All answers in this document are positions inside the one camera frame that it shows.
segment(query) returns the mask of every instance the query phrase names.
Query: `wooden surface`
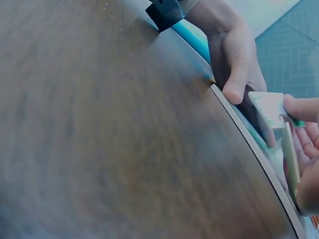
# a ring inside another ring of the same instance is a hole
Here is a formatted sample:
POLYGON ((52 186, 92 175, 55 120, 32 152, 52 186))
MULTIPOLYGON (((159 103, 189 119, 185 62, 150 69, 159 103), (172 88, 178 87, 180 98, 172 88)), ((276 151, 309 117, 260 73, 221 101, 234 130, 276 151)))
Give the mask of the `wooden surface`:
POLYGON ((0 238, 295 238, 204 73, 134 1, 0 1, 0 238))

